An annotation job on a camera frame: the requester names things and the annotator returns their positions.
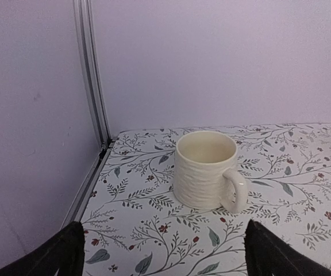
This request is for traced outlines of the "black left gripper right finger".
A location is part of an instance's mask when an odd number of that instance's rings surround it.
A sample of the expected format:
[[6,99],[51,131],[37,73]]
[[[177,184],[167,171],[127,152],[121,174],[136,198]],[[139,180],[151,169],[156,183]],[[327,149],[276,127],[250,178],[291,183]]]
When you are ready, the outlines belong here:
[[331,270],[300,254],[253,220],[245,230],[245,262],[248,275],[331,275]]

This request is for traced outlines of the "cream ceramic mug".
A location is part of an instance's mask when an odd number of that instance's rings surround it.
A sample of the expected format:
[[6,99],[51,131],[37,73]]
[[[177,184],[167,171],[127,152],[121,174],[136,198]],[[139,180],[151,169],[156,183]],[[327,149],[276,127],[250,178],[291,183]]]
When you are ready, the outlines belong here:
[[237,169],[236,142],[224,133],[196,131],[177,142],[174,195],[190,208],[223,207],[240,213],[247,205],[247,180]]

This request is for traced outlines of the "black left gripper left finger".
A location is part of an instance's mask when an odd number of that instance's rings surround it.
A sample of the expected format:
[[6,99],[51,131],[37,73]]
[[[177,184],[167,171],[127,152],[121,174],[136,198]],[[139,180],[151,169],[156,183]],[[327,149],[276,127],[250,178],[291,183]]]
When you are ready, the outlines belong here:
[[0,269],[3,275],[82,275],[84,229],[73,221],[31,253]]

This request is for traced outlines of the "aluminium frame post left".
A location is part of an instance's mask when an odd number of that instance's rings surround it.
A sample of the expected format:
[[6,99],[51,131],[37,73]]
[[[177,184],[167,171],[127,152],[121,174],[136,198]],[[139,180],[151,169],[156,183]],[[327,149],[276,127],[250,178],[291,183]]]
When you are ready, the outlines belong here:
[[68,210],[62,227],[82,218],[90,194],[99,179],[99,173],[108,159],[111,142],[113,141],[105,110],[105,100],[95,49],[91,1],[73,1],[73,6],[84,86],[99,151]]

